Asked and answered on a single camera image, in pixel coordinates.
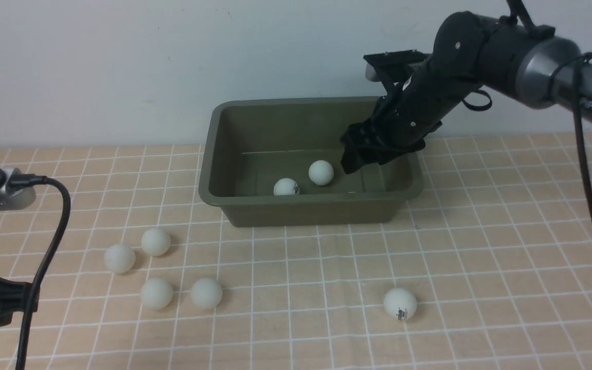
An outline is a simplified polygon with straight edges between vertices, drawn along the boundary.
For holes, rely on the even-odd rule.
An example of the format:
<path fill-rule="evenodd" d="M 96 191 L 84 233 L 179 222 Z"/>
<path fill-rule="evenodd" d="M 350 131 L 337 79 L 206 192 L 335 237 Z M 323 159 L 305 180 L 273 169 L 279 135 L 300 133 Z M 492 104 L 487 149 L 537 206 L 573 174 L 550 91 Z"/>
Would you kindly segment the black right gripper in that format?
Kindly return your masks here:
<path fill-rule="evenodd" d="M 377 162 L 377 157 L 422 150 L 425 136 L 475 91 L 476 79 L 466 72 L 441 71 L 429 56 L 408 80 L 383 86 L 386 94 L 376 101 L 371 115 L 350 125 L 341 137 L 346 175 Z"/>

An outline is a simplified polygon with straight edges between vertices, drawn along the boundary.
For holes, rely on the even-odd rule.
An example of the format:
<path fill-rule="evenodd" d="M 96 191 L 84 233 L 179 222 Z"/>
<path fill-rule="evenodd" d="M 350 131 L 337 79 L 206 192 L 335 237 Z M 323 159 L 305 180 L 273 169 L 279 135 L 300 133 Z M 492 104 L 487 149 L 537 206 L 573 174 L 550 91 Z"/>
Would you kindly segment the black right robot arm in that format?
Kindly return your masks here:
<path fill-rule="evenodd" d="M 386 89 L 368 119 L 341 136 L 343 171 L 386 164 L 423 150 L 425 136 L 483 86 L 529 108 L 560 105 L 592 122 L 592 63 L 550 26 L 524 10 L 489 18 L 465 11 L 447 17 L 432 52 L 405 50 L 364 56 L 366 77 Z"/>

